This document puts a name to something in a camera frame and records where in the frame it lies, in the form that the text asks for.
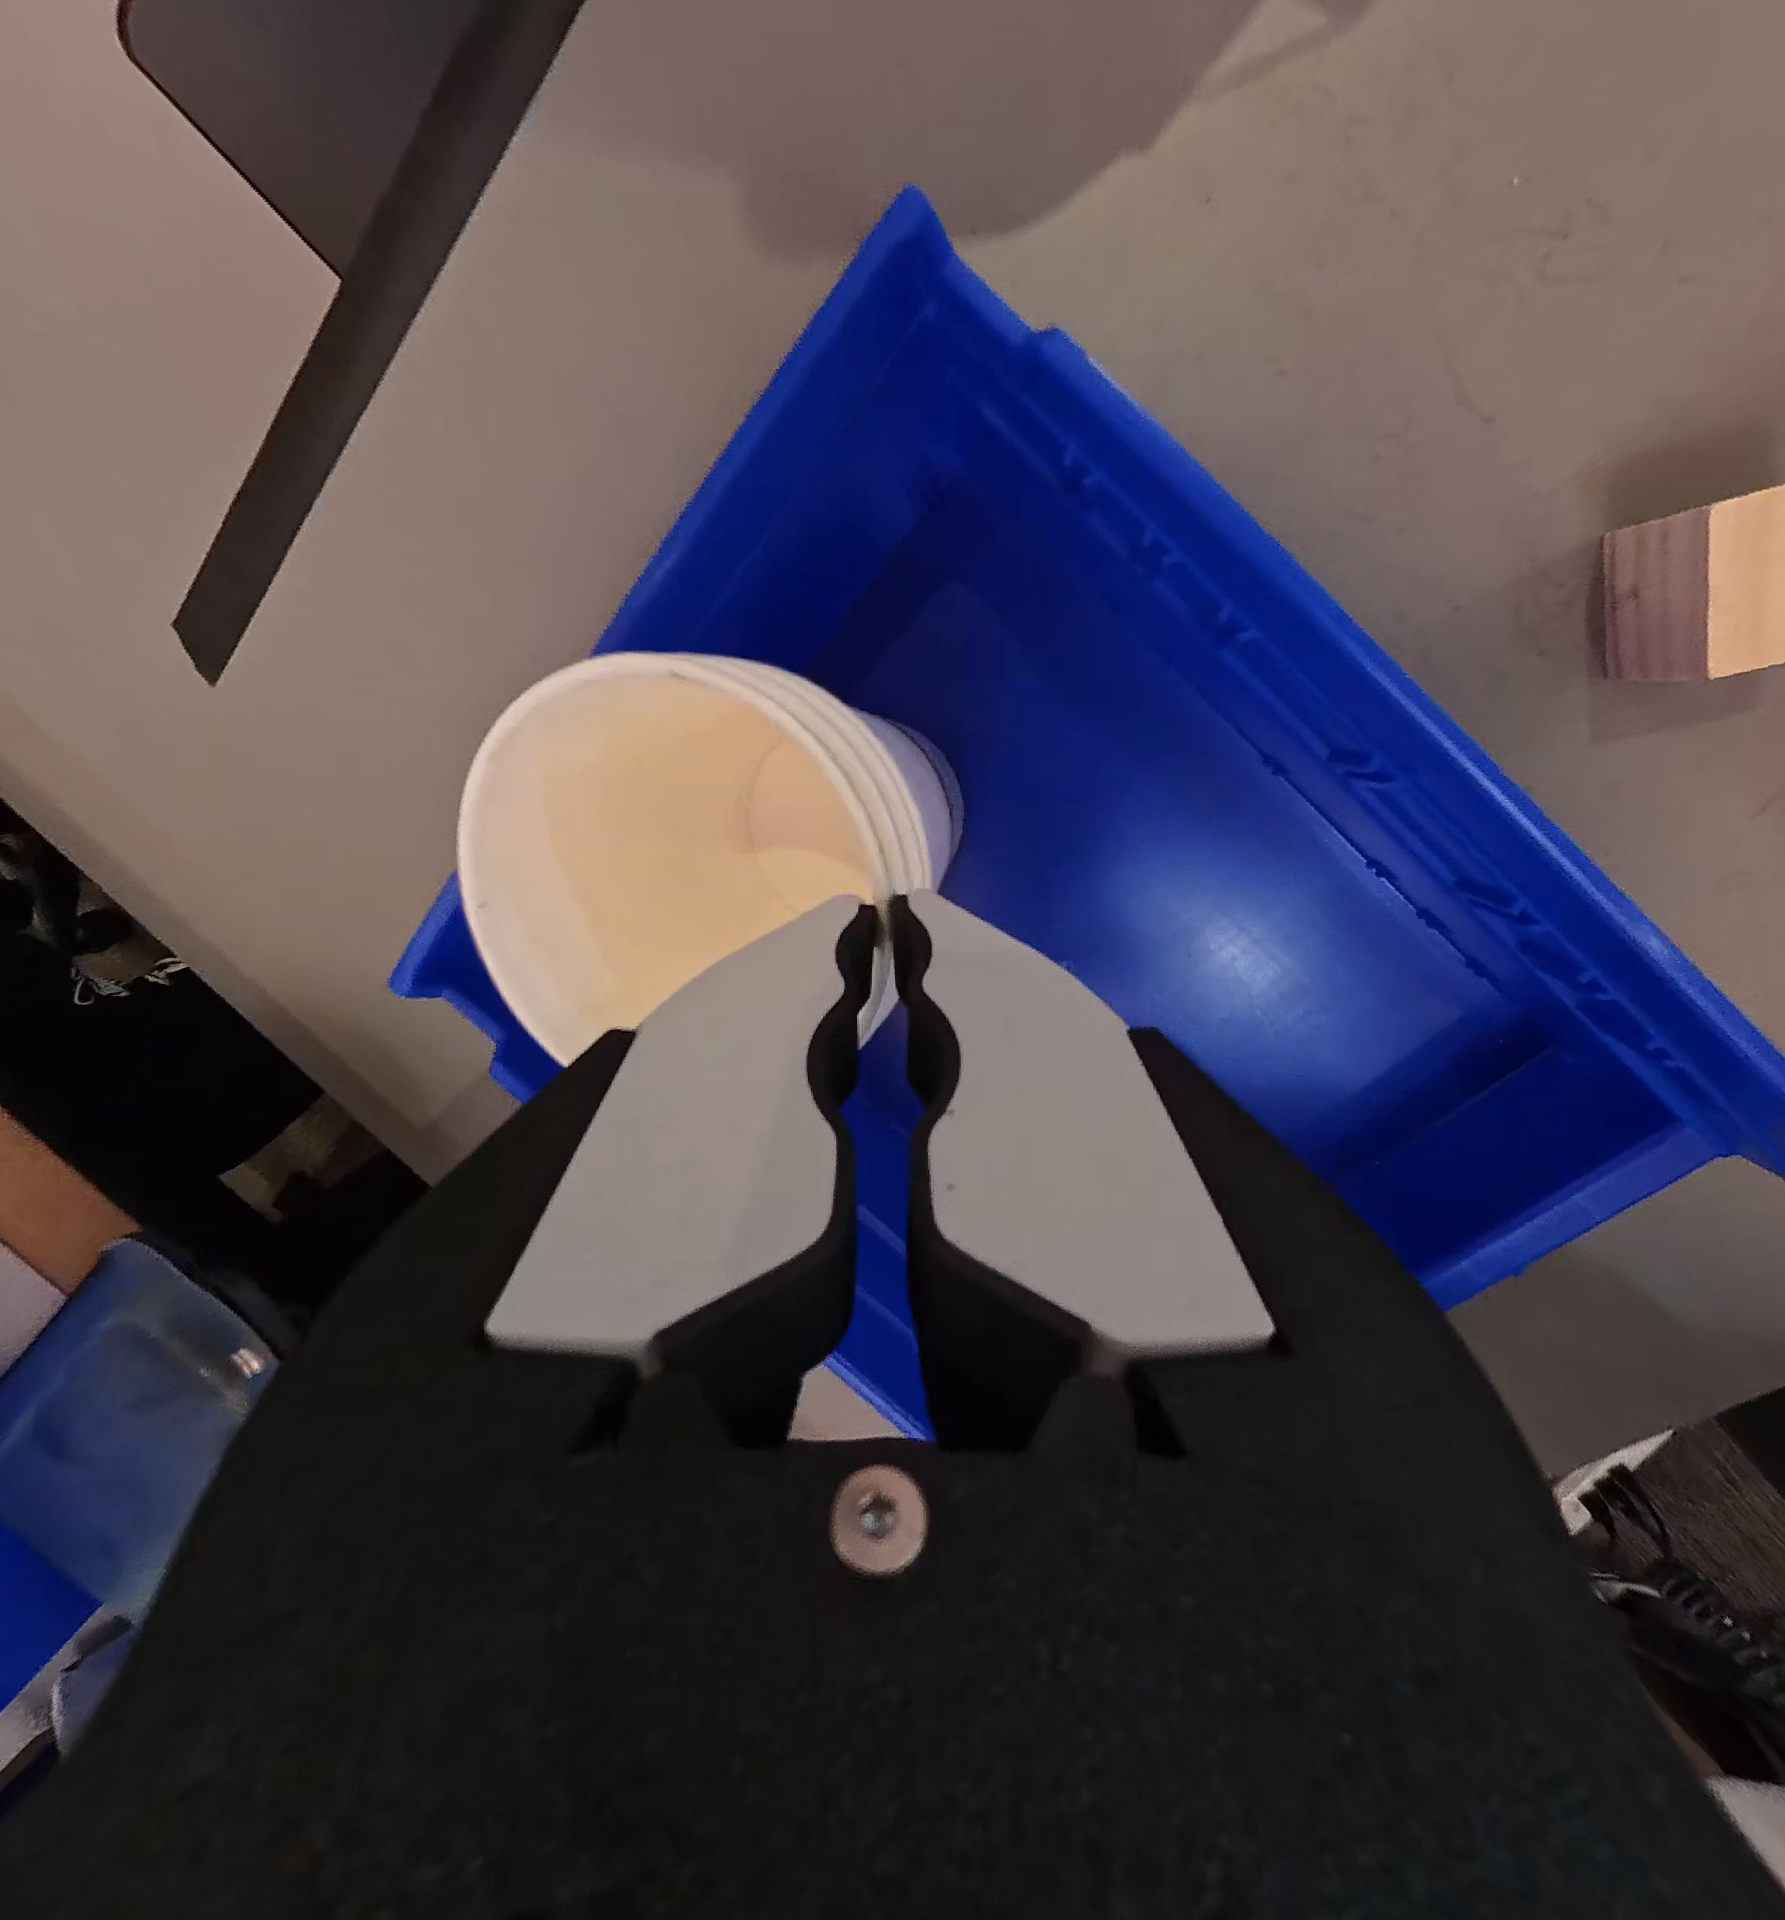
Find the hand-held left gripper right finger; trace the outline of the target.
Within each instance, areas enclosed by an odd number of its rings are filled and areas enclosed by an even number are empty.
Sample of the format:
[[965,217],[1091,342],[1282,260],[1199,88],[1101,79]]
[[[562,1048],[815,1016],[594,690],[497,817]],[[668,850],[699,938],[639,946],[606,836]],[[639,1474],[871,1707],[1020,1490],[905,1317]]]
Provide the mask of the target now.
[[892,907],[907,1292],[943,1447],[1026,1447],[1061,1390],[1250,1356],[1274,1322],[1128,1026],[940,894]]

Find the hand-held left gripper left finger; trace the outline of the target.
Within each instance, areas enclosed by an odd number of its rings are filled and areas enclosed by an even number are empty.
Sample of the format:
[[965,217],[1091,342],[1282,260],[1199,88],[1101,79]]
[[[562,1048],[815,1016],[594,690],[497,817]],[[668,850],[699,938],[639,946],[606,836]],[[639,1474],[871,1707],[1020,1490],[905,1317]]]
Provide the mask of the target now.
[[564,1447],[670,1395],[711,1443],[783,1440],[853,1315],[860,1018],[880,916],[849,894],[711,963],[562,1082],[559,1164],[484,1223],[484,1350]]

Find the blue plastic bin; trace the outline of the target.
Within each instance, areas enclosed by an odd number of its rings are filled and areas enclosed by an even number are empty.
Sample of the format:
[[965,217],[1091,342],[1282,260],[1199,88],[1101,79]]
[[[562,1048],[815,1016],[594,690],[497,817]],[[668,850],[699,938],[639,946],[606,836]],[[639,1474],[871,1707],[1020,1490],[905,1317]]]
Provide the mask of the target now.
[[1722,1157],[1785,1058],[905,187],[597,653],[940,748],[943,892],[1164,1031],[1455,1308]]

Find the clear plastic container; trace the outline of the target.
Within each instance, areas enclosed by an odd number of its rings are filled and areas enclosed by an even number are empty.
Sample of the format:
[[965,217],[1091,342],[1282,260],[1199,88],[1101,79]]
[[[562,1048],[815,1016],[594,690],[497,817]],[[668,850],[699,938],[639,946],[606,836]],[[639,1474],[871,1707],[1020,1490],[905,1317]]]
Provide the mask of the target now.
[[0,1377],[0,1523],[142,1620],[212,1475],[295,1342],[258,1287],[126,1235]]

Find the brown cardboard box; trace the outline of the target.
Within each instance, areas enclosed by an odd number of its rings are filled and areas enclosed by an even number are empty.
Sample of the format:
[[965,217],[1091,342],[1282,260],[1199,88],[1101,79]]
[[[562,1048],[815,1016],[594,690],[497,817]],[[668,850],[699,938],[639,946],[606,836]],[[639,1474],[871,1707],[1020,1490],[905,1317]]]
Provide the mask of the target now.
[[0,1107],[0,1246],[72,1292],[135,1219]]

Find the light wooden cube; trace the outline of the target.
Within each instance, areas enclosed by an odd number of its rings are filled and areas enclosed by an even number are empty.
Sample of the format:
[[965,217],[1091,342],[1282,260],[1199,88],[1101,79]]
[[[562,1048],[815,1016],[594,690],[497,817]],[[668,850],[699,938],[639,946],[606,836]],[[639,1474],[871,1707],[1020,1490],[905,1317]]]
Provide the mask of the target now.
[[1785,482],[1600,542],[1602,659],[1621,685],[1710,685],[1785,666]]

